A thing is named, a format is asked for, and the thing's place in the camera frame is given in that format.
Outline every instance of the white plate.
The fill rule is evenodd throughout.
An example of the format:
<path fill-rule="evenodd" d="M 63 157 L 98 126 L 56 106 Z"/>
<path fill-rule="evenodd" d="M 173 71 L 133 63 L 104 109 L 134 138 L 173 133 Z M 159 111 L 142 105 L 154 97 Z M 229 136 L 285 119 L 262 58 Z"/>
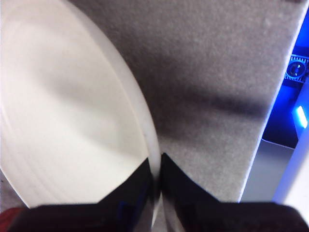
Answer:
<path fill-rule="evenodd" d="M 72 4 L 1 1 L 1 169 L 29 207 L 94 203 L 160 155 L 143 95 Z"/>

